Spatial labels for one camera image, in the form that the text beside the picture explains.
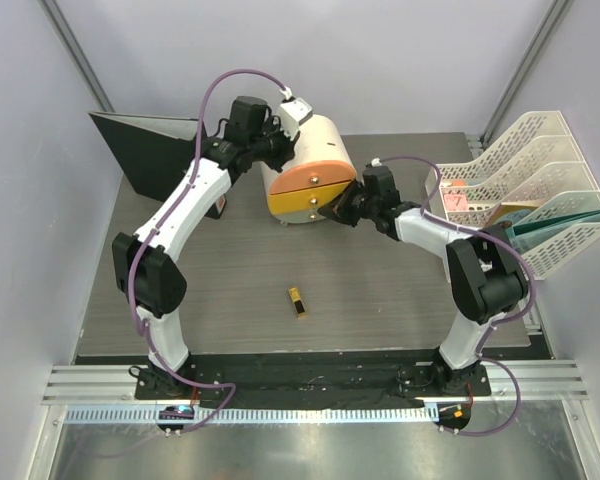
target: metal floor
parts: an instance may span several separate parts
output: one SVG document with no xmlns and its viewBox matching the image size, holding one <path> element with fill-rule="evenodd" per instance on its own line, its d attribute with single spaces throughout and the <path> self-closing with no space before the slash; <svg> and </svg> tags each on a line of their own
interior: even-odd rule
<svg viewBox="0 0 600 480">
<path fill-rule="evenodd" d="M 410 154 L 436 162 L 471 160 L 463 134 L 360 135 L 344 138 L 359 172 L 374 157 Z M 391 163 L 402 198 L 425 198 L 427 167 Z M 80 355 L 146 354 L 128 305 L 116 290 L 111 241 L 133 233 L 159 207 L 123 179 L 96 274 Z M 441 261 L 377 233 L 322 221 L 282 227 L 267 211 L 258 168 L 228 194 L 219 221 L 204 219 L 179 263 L 189 288 L 181 306 L 193 353 L 432 348 L 445 338 L 455 305 Z M 287 289 L 308 310 L 297 320 Z M 522 322 L 504 325 L 490 345 L 528 345 Z"/>
<path fill-rule="evenodd" d="M 513 404 L 473 407 L 470 430 L 492 428 Z M 582 465 L 561 402 L 523 402 L 508 429 L 485 438 L 439 433 L 430 423 L 208 426 L 155 437 L 117 458 L 155 425 L 65 425 L 56 480 L 580 480 Z M 83 448 L 76 450 L 76 445 Z"/>
</svg>

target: white wall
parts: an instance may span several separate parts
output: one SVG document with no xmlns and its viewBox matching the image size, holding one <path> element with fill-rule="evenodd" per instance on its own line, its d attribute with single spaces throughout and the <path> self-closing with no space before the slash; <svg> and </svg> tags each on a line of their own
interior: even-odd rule
<svg viewBox="0 0 600 480">
<path fill-rule="evenodd" d="M 600 0 L 576 1 L 503 128 L 528 110 L 562 110 L 600 184 Z M 600 240 L 542 285 L 552 345 L 575 358 L 600 425 Z"/>
<path fill-rule="evenodd" d="M 71 360 L 120 179 L 35 1 L 0 1 L 0 480 L 25 478 L 55 363 Z"/>
<path fill-rule="evenodd" d="M 341 133 L 481 133 L 550 0 L 59 0 L 119 112 L 195 116 L 266 70 Z M 263 80 L 235 95 L 277 100 Z"/>
</svg>

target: white container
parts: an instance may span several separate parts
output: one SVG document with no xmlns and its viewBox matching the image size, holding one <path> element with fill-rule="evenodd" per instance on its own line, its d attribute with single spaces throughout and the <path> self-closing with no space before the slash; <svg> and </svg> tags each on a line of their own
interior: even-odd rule
<svg viewBox="0 0 600 480">
<path fill-rule="evenodd" d="M 439 167 L 443 183 L 432 199 L 431 210 L 462 225 L 483 226 L 503 201 L 545 200 L 520 224 L 600 209 L 598 184 L 560 112 L 526 113 L 473 162 Z M 427 192 L 435 181 L 435 172 L 431 172 Z M 468 185 L 450 186 L 452 181 Z M 466 195 L 469 209 L 447 211 L 443 195 L 448 193 Z M 600 222 L 579 223 L 523 257 L 535 278 L 542 280 L 598 238 Z"/>
</svg>

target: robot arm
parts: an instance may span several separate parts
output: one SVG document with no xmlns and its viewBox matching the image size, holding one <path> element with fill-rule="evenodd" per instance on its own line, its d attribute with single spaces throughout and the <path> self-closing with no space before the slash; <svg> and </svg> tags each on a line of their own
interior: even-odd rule
<svg viewBox="0 0 600 480">
<path fill-rule="evenodd" d="M 380 233 L 448 260 L 458 313 L 436 350 L 433 369 L 443 391 L 462 390 L 479 365 L 477 353 L 486 331 L 528 293 L 518 262 L 491 242 L 425 218 L 419 205 L 400 199 L 391 171 L 380 164 L 369 165 L 362 182 L 351 183 L 318 212 L 352 227 L 361 218 L 372 220 Z M 485 232 L 508 243 L 500 227 L 489 227 Z M 490 264 L 491 269 L 483 271 L 483 264 Z"/>
<path fill-rule="evenodd" d="M 293 158 L 299 127 L 312 115 L 311 107 L 295 98 L 282 103 L 275 116 L 266 118 L 267 111 L 269 107 L 263 100 L 238 97 L 223 137 L 203 141 L 203 158 L 197 171 L 192 163 L 178 187 L 146 224 L 133 236 L 120 233 L 113 241 L 116 283 L 127 296 L 133 259 L 147 242 L 135 275 L 136 311 L 139 318 L 148 320 L 157 351 L 175 372 L 189 356 L 178 308 L 187 282 L 176 266 L 184 244 L 214 204 L 215 211 L 222 210 L 219 202 L 224 202 L 224 194 L 255 161 L 279 171 Z M 149 359 L 162 368 L 153 352 Z"/>
</svg>

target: battery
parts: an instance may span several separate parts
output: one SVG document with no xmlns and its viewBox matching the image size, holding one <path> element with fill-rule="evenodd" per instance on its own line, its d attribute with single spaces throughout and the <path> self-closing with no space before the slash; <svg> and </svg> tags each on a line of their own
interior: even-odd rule
<svg viewBox="0 0 600 480">
<path fill-rule="evenodd" d="M 305 310 L 304 304 L 302 303 L 302 297 L 300 297 L 300 292 L 296 287 L 292 287 L 289 289 L 289 296 L 291 297 L 293 306 L 296 309 L 296 315 L 298 316 L 298 318 L 306 317 L 307 311 Z"/>
</svg>

